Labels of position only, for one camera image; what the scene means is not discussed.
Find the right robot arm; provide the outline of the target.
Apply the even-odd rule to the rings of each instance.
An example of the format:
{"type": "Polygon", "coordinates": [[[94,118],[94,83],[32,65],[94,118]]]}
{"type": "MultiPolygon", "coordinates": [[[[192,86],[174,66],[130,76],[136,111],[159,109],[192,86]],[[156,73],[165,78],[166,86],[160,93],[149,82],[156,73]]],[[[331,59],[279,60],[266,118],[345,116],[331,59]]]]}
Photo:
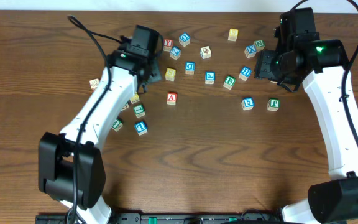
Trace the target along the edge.
{"type": "Polygon", "coordinates": [[[306,199],[281,209],[290,223],[332,223],[358,218],[358,107],[340,40],[297,42],[262,50],[255,77],[302,86],[323,134],[330,181],[312,185],[306,199]]]}

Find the blue 2 block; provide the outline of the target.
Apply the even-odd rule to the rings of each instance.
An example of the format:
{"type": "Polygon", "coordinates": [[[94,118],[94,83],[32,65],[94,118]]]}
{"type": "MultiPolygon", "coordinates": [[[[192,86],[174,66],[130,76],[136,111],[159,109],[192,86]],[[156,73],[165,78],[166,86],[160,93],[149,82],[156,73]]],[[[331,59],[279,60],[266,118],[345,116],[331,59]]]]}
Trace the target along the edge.
{"type": "Polygon", "coordinates": [[[173,46],[170,50],[170,57],[174,60],[178,60],[181,56],[181,49],[173,46]]]}

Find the red A block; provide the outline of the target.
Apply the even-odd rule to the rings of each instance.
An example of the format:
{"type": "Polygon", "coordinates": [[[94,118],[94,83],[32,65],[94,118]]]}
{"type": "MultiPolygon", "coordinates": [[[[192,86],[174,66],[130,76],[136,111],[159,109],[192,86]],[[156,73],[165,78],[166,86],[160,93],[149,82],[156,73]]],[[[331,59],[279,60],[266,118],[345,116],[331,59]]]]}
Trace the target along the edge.
{"type": "Polygon", "coordinates": [[[173,93],[173,92],[168,92],[166,101],[167,101],[168,105],[176,105],[176,103],[177,103],[177,94],[173,93]]]}

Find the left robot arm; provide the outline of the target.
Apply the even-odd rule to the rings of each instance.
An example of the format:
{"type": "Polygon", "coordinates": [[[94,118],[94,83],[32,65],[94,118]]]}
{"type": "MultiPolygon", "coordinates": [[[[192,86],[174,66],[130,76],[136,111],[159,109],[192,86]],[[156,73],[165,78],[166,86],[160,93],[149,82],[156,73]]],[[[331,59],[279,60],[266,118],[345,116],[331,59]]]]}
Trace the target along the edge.
{"type": "Polygon", "coordinates": [[[112,125],[140,86],[161,79],[156,58],[115,50],[106,58],[99,84],[59,134],[39,141],[39,190],[69,208],[68,221],[107,223],[101,152],[112,125]]]}

